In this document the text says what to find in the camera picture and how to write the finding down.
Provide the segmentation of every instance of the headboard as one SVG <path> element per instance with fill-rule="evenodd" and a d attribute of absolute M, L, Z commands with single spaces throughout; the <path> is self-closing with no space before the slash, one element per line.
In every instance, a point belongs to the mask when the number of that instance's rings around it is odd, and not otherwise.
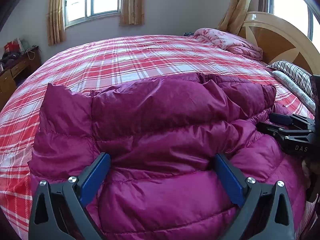
<path fill-rule="evenodd" d="M 263 49 L 263 61 L 286 60 L 320 75 L 320 54 L 313 43 L 289 22 L 265 12 L 248 12 L 238 34 Z"/>

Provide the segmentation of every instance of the wooden cabinet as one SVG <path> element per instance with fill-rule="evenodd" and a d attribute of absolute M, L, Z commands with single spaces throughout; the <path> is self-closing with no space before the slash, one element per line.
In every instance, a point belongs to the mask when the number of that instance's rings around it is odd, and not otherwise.
<path fill-rule="evenodd" d="M 41 66 L 39 49 L 34 48 L 0 73 L 0 111 L 17 89 L 17 84 Z"/>

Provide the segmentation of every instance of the curtain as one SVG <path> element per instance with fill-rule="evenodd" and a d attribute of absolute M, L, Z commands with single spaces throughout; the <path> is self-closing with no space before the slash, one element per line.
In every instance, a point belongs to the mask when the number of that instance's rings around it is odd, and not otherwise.
<path fill-rule="evenodd" d="M 122 0 L 120 24 L 144 24 L 144 0 Z"/>
<path fill-rule="evenodd" d="M 62 0 L 49 0 L 47 35 L 49 46 L 65 40 Z"/>
<path fill-rule="evenodd" d="M 231 0 L 229 8 L 219 23 L 220 31 L 238 34 L 248 12 L 251 0 Z"/>

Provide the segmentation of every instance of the black and white checkered pillow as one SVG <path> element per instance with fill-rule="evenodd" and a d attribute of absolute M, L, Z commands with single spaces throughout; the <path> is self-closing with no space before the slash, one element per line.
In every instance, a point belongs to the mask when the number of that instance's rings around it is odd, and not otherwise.
<path fill-rule="evenodd" d="M 267 67 L 280 70 L 285 73 L 303 92 L 305 92 L 313 100 L 310 83 L 311 74 L 309 72 L 288 61 L 277 61 Z"/>

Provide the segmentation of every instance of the silver screw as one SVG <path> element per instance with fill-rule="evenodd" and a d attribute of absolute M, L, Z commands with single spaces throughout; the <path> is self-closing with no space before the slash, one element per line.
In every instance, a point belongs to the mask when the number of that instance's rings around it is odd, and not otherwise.
<path fill-rule="evenodd" d="M 76 182 L 76 180 L 77 180 L 77 177 L 75 177 L 75 176 L 71 176 L 71 177 L 68 179 L 68 181 L 69 181 L 70 183 L 74 183 L 74 182 Z"/>
<path fill-rule="evenodd" d="M 283 187 L 284 186 L 284 182 L 282 180 L 279 180 L 277 182 L 277 184 L 278 184 L 279 187 Z"/>
<path fill-rule="evenodd" d="M 249 182 L 250 184 L 255 184 L 256 183 L 256 179 L 253 177 L 249 177 L 247 178 L 247 182 Z"/>
<path fill-rule="evenodd" d="M 40 186 L 44 186 L 45 184 L 47 184 L 46 180 L 41 180 L 40 183 L 39 183 Z"/>

